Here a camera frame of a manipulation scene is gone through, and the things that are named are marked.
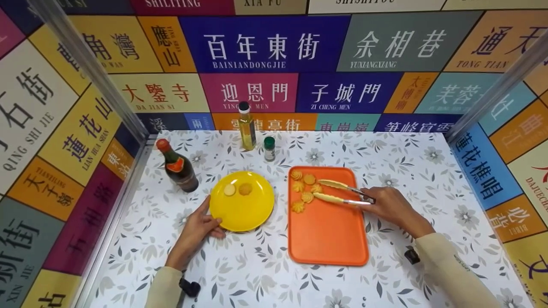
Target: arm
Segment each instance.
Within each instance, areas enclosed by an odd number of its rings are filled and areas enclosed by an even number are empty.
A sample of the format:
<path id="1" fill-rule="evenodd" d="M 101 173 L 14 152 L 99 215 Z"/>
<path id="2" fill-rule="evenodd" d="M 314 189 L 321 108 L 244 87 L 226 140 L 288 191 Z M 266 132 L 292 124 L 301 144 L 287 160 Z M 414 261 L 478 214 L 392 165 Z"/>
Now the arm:
<path id="1" fill-rule="evenodd" d="M 442 287 L 455 307 L 500 307 L 495 296 L 460 260 L 451 242 L 442 234 L 417 238 L 415 245 L 426 273 Z"/>
<path id="2" fill-rule="evenodd" d="M 416 252 L 425 271 L 443 288 L 457 308 L 500 307 L 495 296 L 460 260 L 451 242 L 436 233 L 400 191 L 392 187 L 373 187 L 362 191 L 376 198 L 376 204 L 359 207 L 398 225 L 416 239 Z"/>
<path id="3" fill-rule="evenodd" d="M 208 235 L 218 239 L 225 238 L 224 231 L 219 227 L 222 220 L 207 215 L 208 209 L 209 196 L 187 218 L 181 235 L 168 254 L 165 266 L 158 270 L 150 285 L 145 308 L 176 308 L 182 293 L 179 287 L 182 270 L 186 269 L 203 239 Z"/>
<path id="4" fill-rule="evenodd" d="M 158 270 L 150 285 L 145 308 L 175 308 L 181 297 L 182 272 L 169 266 Z"/>

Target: sleeve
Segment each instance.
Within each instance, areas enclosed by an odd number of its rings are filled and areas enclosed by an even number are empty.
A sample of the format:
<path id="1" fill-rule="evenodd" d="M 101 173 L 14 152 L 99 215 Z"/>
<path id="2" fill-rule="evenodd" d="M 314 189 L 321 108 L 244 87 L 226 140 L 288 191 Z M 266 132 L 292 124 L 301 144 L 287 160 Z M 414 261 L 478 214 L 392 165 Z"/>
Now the sleeve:
<path id="1" fill-rule="evenodd" d="M 459 258 L 443 234 L 417 238 L 415 245 L 426 273 L 443 288 L 455 307 L 500 307 L 495 296 Z"/>
<path id="2" fill-rule="evenodd" d="M 172 267 L 159 269 L 150 285 L 145 308 L 176 308 L 182 293 L 181 278 L 182 272 Z"/>

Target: orange tray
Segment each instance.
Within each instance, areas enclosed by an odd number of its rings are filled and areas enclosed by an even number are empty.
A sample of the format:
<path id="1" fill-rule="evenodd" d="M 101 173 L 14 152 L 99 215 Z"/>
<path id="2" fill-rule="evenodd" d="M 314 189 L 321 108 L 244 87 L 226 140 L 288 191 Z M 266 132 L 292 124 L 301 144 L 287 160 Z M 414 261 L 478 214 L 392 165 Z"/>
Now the orange tray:
<path id="1" fill-rule="evenodd" d="M 337 167 L 296 166 L 289 170 L 313 174 L 317 180 L 334 180 L 356 187 L 352 170 Z M 291 210 L 291 203 L 299 201 L 301 193 L 294 192 L 295 180 L 288 176 L 288 248 L 291 258 L 299 263 L 363 266 L 369 260 L 369 249 L 363 214 L 352 206 L 329 203 L 317 198 L 305 205 L 302 213 Z M 343 199 L 359 201 L 350 191 L 322 185 L 323 193 Z"/>

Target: white table surface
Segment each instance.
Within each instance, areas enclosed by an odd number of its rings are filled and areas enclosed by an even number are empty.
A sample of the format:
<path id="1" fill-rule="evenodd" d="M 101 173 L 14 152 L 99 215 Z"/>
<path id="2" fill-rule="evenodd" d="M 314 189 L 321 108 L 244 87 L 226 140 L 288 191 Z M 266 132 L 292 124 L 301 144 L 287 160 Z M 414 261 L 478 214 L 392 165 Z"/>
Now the white table surface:
<path id="1" fill-rule="evenodd" d="M 360 186 L 393 185 L 413 207 L 453 241 L 460 257 L 504 307 L 532 307 L 488 220 L 441 134 L 268 132 L 276 160 L 262 149 L 240 150 L 239 132 L 164 132 L 194 166 L 200 187 L 185 194 L 163 170 L 154 150 L 132 205 L 109 248 L 93 308 L 144 307 L 156 270 L 187 215 L 223 176 L 252 170 L 274 187 L 276 204 L 260 228 L 210 239 L 192 259 L 186 278 L 202 290 L 184 308 L 211 307 L 446 307 L 439 286 L 420 263 L 404 257 L 411 238 L 366 215 L 370 259 L 364 267 L 298 264 L 287 253 L 287 172 L 297 165 L 351 168 Z"/>

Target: hand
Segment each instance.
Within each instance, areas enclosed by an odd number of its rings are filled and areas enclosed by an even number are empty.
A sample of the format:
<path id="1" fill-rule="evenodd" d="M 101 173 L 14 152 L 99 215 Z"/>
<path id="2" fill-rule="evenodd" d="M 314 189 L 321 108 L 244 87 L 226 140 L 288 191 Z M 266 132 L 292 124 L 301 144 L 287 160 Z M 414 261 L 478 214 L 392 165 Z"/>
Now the hand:
<path id="1" fill-rule="evenodd" d="M 202 205 L 186 219 L 179 239 L 169 252 L 166 266 L 182 271 L 207 235 L 215 238 L 226 237 L 225 232 L 219 227 L 222 220 L 207 215 L 209 199 L 210 196 L 207 196 Z"/>
<path id="2" fill-rule="evenodd" d="M 362 188 L 366 195 L 376 199 L 375 204 L 358 206 L 404 229 L 414 238 L 419 238 L 436 230 L 417 213 L 399 190 L 393 187 Z"/>

